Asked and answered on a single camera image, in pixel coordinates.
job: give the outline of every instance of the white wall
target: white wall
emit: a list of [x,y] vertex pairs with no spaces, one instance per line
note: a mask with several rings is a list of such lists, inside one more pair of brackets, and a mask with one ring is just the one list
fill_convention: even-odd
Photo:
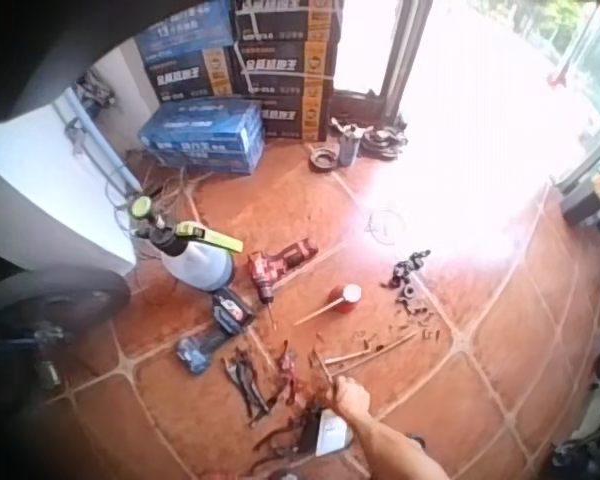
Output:
[[114,48],[94,65],[102,79],[111,86],[117,104],[104,110],[96,123],[118,155],[127,150],[143,148],[138,130],[160,105],[142,58],[131,38]]
[[104,184],[89,158],[74,157],[52,106],[0,124],[0,256],[27,269],[73,263],[128,272],[133,247]]

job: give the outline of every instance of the red power drill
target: red power drill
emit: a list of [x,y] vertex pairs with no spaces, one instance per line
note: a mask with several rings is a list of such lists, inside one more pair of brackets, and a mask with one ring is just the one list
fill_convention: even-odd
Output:
[[315,257],[316,253],[318,253],[316,244],[305,238],[289,245],[276,255],[267,255],[261,251],[253,252],[249,255],[251,280],[258,289],[260,301],[269,311],[269,320],[274,330],[277,330],[278,325],[271,314],[273,284],[289,270]]

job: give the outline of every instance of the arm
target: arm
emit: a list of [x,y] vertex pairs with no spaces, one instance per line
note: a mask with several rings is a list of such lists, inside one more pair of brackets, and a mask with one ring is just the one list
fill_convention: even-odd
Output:
[[373,478],[377,480],[449,480],[415,440],[375,420],[371,397],[351,378],[338,377],[329,393],[331,408],[351,427],[362,444]]

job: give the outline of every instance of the cordless drill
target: cordless drill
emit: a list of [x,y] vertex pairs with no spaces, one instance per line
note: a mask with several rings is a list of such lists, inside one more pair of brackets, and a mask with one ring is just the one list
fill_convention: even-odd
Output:
[[213,327],[204,334],[184,337],[178,342],[178,357],[194,375],[205,372],[211,366],[213,352],[243,333],[253,321],[249,306],[229,288],[216,290],[212,299]]
[[317,253],[318,247],[316,244],[305,238],[289,245],[276,255],[267,255],[262,251],[253,252],[249,255],[251,280],[258,290],[260,302],[269,311],[269,320],[274,330],[277,330],[278,326],[271,314],[273,284],[289,270],[315,257]]

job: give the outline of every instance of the cardboard box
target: cardboard box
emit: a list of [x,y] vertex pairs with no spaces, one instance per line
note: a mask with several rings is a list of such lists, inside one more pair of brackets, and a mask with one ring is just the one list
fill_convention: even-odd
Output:
[[269,138],[324,142],[329,125],[329,98],[253,96],[260,103]]
[[168,167],[252,173],[264,148],[260,107],[241,98],[165,103],[140,141]]
[[149,81],[161,102],[234,93],[227,49],[190,52],[146,65]]
[[234,50],[236,90],[245,95],[322,98],[333,93],[337,45],[248,42]]
[[238,40],[338,43],[343,0],[237,0]]
[[233,43],[229,0],[209,0],[150,26],[135,37],[144,63]]

